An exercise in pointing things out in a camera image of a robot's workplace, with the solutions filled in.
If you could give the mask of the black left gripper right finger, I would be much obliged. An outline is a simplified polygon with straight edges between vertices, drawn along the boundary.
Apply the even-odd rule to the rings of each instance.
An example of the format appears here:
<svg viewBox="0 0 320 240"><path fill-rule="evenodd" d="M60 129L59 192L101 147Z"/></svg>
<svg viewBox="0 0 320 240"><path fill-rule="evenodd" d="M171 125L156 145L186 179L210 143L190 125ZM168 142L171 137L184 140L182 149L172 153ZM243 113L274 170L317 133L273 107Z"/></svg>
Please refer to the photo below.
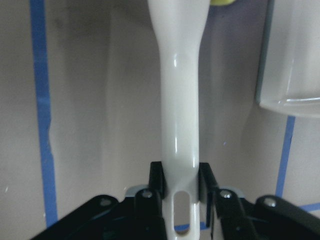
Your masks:
<svg viewBox="0 0 320 240"><path fill-rule="evenodd" d="M219 187L208 163L199 164L198 179L199 200L205 205L206 225L213 225L215 218L222 225L243 225L246 222L243 197L231 188Z"/></svg>

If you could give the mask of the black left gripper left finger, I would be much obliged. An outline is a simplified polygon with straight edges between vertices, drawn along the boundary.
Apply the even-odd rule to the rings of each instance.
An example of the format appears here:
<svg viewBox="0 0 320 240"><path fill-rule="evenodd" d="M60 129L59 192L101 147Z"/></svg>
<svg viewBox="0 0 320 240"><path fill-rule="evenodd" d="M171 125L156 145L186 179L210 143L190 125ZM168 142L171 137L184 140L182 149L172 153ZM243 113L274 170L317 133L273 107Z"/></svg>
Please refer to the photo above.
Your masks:
<svg viewBox="0 0 320 240"><path fill-rule="evenodd" d="M138 216L162 217L162 203L165 195L165 177L160 161L150 164L147 187L135 194L134 209Z"/></svg>

